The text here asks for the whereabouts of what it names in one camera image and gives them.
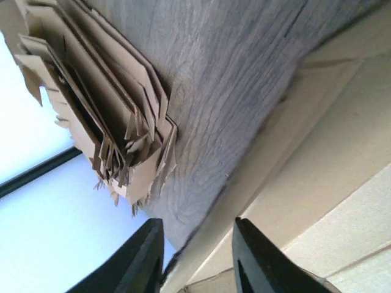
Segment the gray wooden board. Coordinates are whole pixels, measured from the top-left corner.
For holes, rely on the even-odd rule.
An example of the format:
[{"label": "gray wooden board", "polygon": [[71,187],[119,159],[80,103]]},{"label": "gray wooden board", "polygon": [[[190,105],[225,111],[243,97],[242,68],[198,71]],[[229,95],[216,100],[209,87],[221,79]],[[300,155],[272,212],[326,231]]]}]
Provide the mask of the gray wooden board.
[{"label": "gray wooden board", "polygon": [[178,166],[144,209],[163,219],[175,247],[205,217],[297,63],[377,2],[87,1],[153,64],[169,94]]}]

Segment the black object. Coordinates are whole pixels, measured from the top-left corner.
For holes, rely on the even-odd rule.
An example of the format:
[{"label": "black object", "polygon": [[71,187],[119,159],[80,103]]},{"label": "black object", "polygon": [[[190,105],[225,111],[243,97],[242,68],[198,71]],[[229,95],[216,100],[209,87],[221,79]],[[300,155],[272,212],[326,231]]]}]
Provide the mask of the black object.
[{"label": "black object", "polygon": [[[238,293],[331,293],[293,264],[248,219],[236,218],[232,248]],[[163,252],[163,221],[150,219],[67,293],[158,293]]]},{"label": "black object", "polygon": [[18,188],[30,183],[31,181],[37,179],[38,177],[48,173],[49,171],[57,168],[58,166],[68,162],[74,157],[81,154],[77,148],[72,147],[58,155],[42,162],[39,165],[36,165],[34,168],[31,168],[18,176],[9,179],[8,181],[0,184],[0,198],[10,194],[11,192],[17,190]]},{"label": "black object", "polygon": [[293,264],[248,219],[236,218],[232,250],[238,293],[331,293]]},{"label": "black object", "polygon": [[158,293],[163,250],[163,221],[149,219],[111,258],[68,293]]}]

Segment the bright window light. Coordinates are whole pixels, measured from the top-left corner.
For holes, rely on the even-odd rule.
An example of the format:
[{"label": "bright window light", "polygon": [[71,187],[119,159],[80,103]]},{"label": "bright window light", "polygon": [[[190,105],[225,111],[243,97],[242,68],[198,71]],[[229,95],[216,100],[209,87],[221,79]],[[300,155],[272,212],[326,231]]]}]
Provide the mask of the bright window light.
[{"label": "bright window light", "polygon": [[42,90],[43,107],[28,92],[0,33],[0,184],[73,146],[69,130]]}]

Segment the flattened cardboard box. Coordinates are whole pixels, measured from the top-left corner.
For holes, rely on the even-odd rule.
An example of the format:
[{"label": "flattened cardboard box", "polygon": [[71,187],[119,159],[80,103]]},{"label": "flattened cardboard box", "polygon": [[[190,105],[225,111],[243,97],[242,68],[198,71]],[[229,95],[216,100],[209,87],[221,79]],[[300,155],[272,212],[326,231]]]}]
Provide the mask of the flattened cardboard box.
[{"label": "flattened cardboard box", "polygon": [[5,33],[12,52],[22,53],[17,61],[26,86],[39,102],[39,87],[46,87],[56,123],[70,128],[116,202],[120,194],[136,206],[159,194],[176,166],[177,127],[150,63],[81,1],[8,6],[18,7],[29,34],[15,45],[15,32]]}]

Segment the wooden surface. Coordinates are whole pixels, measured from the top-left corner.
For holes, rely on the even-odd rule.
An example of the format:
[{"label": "wooden surface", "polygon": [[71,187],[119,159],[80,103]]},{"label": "wooden surface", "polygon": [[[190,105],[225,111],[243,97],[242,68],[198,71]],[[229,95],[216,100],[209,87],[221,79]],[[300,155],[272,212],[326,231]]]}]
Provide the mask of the wooden surface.
[{"label": "wooden surface", "polygon": [[170,96],[178,166],[145,210],[163,218],[174,246],[204,218],[297,62],[377,2],[87,1],[150,60]]}]

